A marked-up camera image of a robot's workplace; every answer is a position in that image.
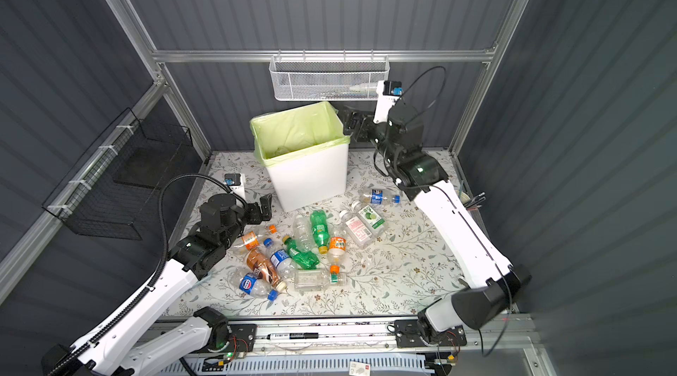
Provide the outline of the green Sprite bottle label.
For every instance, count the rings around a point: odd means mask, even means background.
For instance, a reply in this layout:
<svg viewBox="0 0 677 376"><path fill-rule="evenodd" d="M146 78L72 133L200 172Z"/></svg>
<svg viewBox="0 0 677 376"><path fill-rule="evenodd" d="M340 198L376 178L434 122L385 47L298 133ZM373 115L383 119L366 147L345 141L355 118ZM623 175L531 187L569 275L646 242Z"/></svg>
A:
<svg viewBox="0 0 677 376"><path fill-rule="evenodd" d="M314 210L310 214L310 226L313 240L320 254L327 254L331 235L329 233L327 216L324 210Z"/></svg>

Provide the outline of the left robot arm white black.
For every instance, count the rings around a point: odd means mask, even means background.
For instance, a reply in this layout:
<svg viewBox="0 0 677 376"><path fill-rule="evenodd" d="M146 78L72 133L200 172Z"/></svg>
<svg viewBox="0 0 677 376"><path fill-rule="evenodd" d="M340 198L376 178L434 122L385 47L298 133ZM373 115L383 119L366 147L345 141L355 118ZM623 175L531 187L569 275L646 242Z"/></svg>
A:
<svg viewBox="0 0 677 376"><path fill-rule="evenodd" d="M257 202L216 178L206 181L221 188L200 207L200 220L190 234L169 244L162 233L162 250L150 278L116 311L70 345L58 344L42 358L45 375L155 375L190 353L233 352L227 317L204 307L187 321L145 344L139 339L183 293L197 285L223 260L249 225L273 217L271 194Z"/></svg>

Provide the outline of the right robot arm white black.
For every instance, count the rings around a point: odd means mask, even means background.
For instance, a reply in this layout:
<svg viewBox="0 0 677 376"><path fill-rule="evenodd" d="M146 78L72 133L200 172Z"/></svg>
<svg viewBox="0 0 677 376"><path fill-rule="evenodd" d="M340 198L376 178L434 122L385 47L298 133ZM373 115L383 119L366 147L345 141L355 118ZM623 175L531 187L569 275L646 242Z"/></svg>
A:
<svg viewBox="0 0 677 376"><path fill-rule="evenodd" d="M480 331L502 312L511 312L530 272L515 266L489 240L455 192L439 162L424 152L423 114L407 104L399 81L349 83L349 93L374 92L375 111L339 111L344 133L375 147L376 169L389 178L432 222L458 261L465 288L439 298L417 314L424 342L460 328Z"/></svg>

